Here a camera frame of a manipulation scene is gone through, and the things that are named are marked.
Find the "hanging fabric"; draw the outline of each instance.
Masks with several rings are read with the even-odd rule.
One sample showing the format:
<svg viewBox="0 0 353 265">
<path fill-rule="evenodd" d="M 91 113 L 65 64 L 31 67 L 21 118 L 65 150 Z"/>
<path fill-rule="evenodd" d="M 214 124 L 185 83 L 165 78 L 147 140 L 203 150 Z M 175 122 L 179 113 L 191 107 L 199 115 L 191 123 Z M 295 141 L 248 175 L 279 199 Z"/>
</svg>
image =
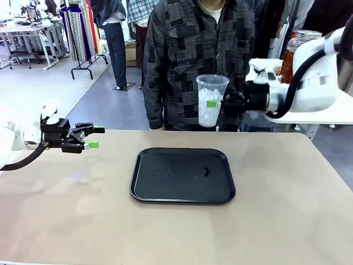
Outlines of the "hanging fabric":
<svg viewBox="0 0 353 265">
<path fill-rule="evenodd" d="M 101 55 L 98 29 L 93 23 L 89 0 L 75 0 L 60 10 L 72 60 L 90 61 Z"/>
</svg>

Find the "white contents in cup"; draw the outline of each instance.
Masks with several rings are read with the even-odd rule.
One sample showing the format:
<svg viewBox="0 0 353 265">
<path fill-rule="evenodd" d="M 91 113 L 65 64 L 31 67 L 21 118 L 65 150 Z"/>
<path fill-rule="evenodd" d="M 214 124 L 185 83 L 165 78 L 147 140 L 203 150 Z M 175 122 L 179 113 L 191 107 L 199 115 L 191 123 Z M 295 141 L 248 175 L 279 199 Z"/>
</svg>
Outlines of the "white contents in cup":
<svg viewBox="0 0 353 265">
<path fill-rule="evenodd" d="M 203 88 L 199 91 L 199 124 L 203 127 L 214 127 L 217 123 L 221 109 L 223 96 L 218 90 Z M 212 108 L 207 106 L 207 102 L 216 102 Z"/>
<path fill-rule="evenodd" d="M 199 124 L 207 128 L 214 127 L 229 79 L 219 75 L 202 75 L 196 81 L 199 86 Z"/>
</svg>

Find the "black pants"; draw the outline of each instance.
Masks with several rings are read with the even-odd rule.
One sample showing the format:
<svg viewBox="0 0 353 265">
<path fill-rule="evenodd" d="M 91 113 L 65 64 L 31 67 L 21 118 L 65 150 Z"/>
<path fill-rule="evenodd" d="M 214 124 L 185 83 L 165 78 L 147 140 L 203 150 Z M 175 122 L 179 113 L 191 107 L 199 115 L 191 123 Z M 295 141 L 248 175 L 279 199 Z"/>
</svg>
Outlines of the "black pants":
<svg viewBox="0 0 353 265">
<path fill-rule="evenodd" d="M 145 78 L 143 76 L 143 57 L 145 55 L 146 36 L 147 28 L 136 25 L 136 61 L 137 67 L 142 69 L 141 87 L 143 87 Z"/>
<path fill-rule="evenodd" d="M 126 54 L 124 34 L 120 23 L 109 23 L 103 26 L 110 53 L 111 65 L 118 87 L 126 86 Z"/>
</svg>

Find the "jar lid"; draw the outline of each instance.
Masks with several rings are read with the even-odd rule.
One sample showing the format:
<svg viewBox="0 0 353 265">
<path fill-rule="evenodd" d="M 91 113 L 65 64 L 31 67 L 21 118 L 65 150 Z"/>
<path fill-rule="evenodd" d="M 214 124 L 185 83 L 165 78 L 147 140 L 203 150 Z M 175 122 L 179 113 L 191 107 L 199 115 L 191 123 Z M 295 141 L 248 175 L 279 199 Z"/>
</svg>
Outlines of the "jar lid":
<svg viewBox="0 0 353 265">
<path fill-rule="evenodd" d="M 322 33 L 314 30 L 299 30 L 296 34 L 296 38 L 305 38 L 305 39 L 320 39 Z"/>
</svg>

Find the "glass jar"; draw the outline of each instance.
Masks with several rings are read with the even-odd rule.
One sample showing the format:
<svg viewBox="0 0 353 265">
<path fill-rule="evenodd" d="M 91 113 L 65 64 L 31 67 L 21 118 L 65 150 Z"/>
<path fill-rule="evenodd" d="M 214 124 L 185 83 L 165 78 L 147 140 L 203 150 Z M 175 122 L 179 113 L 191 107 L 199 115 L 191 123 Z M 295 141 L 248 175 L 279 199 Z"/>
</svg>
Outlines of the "glass jar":
<svg viewBox="0 0 353 265">
<path fill-rule="evenodd" d="M 320 39 L 322 33 L 312 30 L 299 30 L 293 39 L 290 39 L 281 67 L 282 83 L 290 84 L 293 79 L 293 57 L 296 50 L 311 40 Z"/>
</svg>

